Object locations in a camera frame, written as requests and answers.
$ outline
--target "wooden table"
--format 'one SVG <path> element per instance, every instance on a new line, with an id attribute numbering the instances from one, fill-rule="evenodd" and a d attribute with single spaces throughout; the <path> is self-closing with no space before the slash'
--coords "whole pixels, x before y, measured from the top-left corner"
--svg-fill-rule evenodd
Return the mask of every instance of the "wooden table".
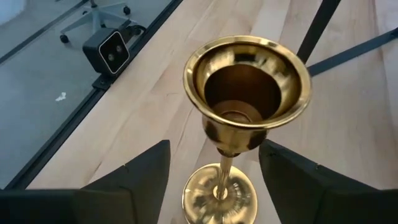
<path id="1" fill-rule="evenodd" d="M 233 34 L 265 37 L 296 52 L 320 2 L 184 0 L 29 188 L 83 187 L 169 139 L 170 178 L 159 223 L 185 223 L 185 182 L 195 169 L 220 159 L 202 130 L 201 114 L 185 96 L 185 61 L 205 42 Z M 397 25 L 396 0 L 342 1 L 307 64 Z M 315 77 L 308 109 L 269 138 L 373 187 L 397 188 L 397 58 L 398 42 L 392 41 Z M 256 187 L 257 222 L 278 223 L 257 151 L 241 154 L 234 165 Z"/>

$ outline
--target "gold goblet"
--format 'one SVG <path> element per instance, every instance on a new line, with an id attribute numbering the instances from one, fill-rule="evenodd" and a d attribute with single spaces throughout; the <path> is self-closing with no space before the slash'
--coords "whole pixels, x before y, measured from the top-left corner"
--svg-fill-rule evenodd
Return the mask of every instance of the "gold goblet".
<path id="1" fill-rule="evenodd" d="M 305 109 L 311 95 L 307 68 L 267 39 L 223 37 L 188 59 L 183 84 L 221 154 L 220 164 L 203 166 L 188 179 L 182 194 L 185 218 L 189 223 L 253 223 L 256 191 L 232 166 L 233 157 L 258 147 L 269 129 Z"/>

